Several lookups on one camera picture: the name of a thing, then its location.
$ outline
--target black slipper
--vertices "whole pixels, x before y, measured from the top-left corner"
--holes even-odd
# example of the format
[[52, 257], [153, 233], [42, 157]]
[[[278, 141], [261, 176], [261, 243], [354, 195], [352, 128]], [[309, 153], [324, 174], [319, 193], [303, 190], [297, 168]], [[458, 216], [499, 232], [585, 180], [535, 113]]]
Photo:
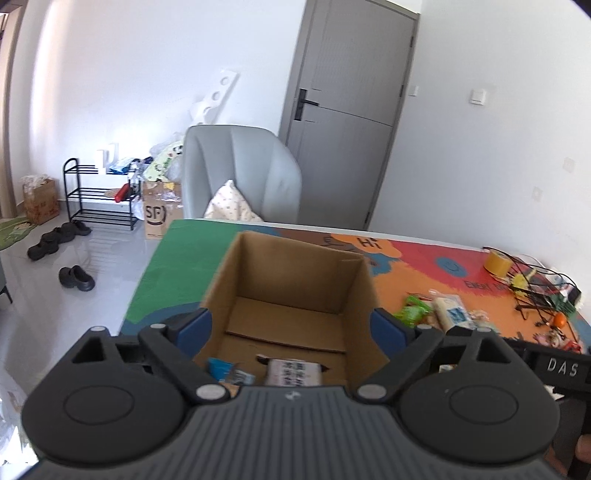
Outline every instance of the black slipper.
[[44, 242], [57, 242], [65, 244], [74, 240], [76, 234], [70, 228], [55, 227], [51, 232], [41, 235], [41, 240]]
[[70, 230], [75, 235], [86, 236], [90, 235], [92, 231], [90, 227], [87, 227], [81, 220], [72, 220], [71, 222], [64, 223], [61, 226], [62, 229]]
[[33, 245], [27, 250], [27, 256], [34, 262], [42, 259], [46, 255], [54, 254], [59, 250], [57, 241], [46, 242], [41, 240], [37, 245]]
[[86, 273], [80, 265], [74, 265], [72, 268], [63, 267], [58, 278], [65, 288], [77, 287], [80, 291], [90, 291], [95, 287], [95, 279]]

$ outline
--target sf logo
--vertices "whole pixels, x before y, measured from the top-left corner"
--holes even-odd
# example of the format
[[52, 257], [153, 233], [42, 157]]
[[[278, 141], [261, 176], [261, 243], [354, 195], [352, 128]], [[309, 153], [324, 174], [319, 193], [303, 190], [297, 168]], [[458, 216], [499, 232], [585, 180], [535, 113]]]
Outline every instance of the sf logo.
[[146, 205], [146, 221], [150, 225], [163, 225], [166, 221], [166, 207], [164, 205]]

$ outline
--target green rug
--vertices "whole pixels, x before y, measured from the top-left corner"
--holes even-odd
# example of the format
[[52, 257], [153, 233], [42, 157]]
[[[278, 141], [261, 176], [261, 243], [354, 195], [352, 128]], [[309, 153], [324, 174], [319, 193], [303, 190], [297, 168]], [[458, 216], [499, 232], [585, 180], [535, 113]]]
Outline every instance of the green rug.
[[25, 238], [36, 227], [26, 217], [13, 218], [0, 223], [0, 250], [10, 247]]

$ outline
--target cardboard box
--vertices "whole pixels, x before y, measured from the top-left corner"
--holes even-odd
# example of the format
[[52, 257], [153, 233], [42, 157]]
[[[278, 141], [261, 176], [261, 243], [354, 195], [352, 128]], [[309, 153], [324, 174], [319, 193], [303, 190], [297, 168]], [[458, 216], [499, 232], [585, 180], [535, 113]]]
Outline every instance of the cardboard box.
[[145, 181], [142, 184], [146, 238], [162, 238], [173, 220], [183, 218], [180, 183]]
[[41, 225], [60, 214], [55, 180], [48, 179], [44, 184], [32, 189], [23, 186], [22, 196], [25, 214], [29, 221], [36, 225]]
[[202, 306], [213, 317], [194, 358], [203, 368], [209, 357], [239, 362], [262, 384], [260, 353], [324, 365], [323, 385], [354, 389], [388, 362], [371, 338], [378, 298], [363, 255], [241, 232]]

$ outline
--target tape roll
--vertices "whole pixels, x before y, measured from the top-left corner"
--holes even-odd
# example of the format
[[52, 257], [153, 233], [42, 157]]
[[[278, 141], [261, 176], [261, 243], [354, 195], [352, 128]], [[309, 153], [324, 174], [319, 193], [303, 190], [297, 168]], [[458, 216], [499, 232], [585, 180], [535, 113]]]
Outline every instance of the tape roll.
[[491, 251], [486, 257], [484, 268], [499, 278], [505, 278], [513, 265], [513, 260], [500, 252]]

